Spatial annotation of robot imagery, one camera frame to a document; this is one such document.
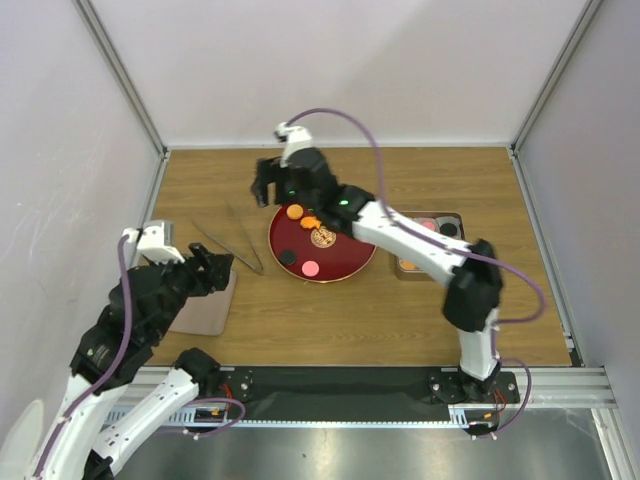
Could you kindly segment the steel serving tongs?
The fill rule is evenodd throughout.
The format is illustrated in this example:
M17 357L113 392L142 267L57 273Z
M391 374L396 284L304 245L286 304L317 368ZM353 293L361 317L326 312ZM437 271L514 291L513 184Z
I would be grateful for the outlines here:
M252 273L262 276L265 267L245 228L240 215L227 201L224 210L218 210L220 217L213 213L198 211L191 219L191 225L207 240L229 253Z

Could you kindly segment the gold tin lid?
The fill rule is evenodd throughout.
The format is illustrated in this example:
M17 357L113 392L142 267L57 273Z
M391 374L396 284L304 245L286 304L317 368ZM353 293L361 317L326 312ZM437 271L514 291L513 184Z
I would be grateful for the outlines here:
M220 336L225 329L236 287L237 274L231 271L224 291L206 297L190 297L169 328L170 332Z

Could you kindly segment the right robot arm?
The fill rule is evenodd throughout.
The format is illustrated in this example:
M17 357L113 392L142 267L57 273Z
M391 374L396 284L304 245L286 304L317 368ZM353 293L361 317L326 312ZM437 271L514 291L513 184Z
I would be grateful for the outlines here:
M461 392L474 402L495 392L501 362L491 327L503 280L490 243L469 244L440 235L390 209L372 193L341 183L315 147L289 159L258 160L251 192L261 207L298 203L329 230L408 260L442 285L443 316L458 332Z

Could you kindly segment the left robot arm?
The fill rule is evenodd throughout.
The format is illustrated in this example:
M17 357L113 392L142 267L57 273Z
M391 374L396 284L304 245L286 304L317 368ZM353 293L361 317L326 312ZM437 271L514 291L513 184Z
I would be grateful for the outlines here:
M105 420L139 369L152 357L188 299L224 290L233 256L199 243L182 257L173 247L129 268L118 260L119 283L97 322L81 337L63 399L26 479L112 479L136 450L190 402L220 388L220 365L197 348L180 354L160 384L111 426Z

